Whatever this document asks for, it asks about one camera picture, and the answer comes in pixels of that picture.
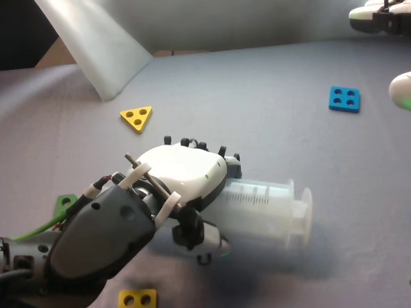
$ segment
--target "yellow block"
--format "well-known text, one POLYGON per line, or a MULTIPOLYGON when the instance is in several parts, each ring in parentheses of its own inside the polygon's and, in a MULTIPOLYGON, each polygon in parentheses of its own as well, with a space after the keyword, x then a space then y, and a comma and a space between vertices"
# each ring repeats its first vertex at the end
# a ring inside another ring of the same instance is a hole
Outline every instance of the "yellow block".
POLYGON ((118 308, 157 308, 157 291, 123 290, 118 297, 118 308))
POLYGON ((128 123, 130 123, 130 125, 133 126, 135 130, 137 130, 137 133, 143 132, 144 127, 146 126, 151 114, 151 106, 124 110, 120 112, 122 118, 126 120, 128 123))

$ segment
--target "blue square block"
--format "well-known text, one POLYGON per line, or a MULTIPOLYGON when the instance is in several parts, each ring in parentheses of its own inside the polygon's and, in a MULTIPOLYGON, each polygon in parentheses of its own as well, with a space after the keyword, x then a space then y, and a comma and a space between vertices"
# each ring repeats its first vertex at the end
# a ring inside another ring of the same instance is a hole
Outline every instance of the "blue square block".
POLYGON ((351 88, 331 87, 328 107, 332 110, 360 112, 360 91, 351 88))

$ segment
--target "gray tablecloth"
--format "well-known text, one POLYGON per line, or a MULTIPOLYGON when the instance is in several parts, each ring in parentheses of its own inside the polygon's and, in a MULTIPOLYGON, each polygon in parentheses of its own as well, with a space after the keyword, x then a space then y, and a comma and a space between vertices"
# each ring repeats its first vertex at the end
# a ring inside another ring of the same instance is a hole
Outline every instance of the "gray tablecloth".
POLYGON ((240 153, 244 178, 310 187, 310 249, 239 244, 203 268, 174 255, 163 230, 93 307, 146 287, 159 307, 410 307, 411 112, 388 95, 410 55, 409 41, 375 37, 156 58, 106 103, 76 65, 1 72, 0 234, 28 232, 57 195, 126 171, 126 152, 196 137, 240 153), (334 85, 361 91, 359 114, 328 109, 334 85), (144 106, 138 135, 119 112, 144 106))

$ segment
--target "yellow triangle block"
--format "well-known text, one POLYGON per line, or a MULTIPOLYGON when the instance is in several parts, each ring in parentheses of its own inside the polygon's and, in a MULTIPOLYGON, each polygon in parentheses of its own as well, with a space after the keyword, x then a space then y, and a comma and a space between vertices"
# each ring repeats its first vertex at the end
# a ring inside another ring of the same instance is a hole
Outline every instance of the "yellow triangle block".
POLYGON ((120 115, 124 120, 130 123, 131 126, 137 130, 137 133, 142 133, 144 127, 152 114, 151 106, 137 108, 137 109, 130 109, 124 110, 120 112, 120 115))

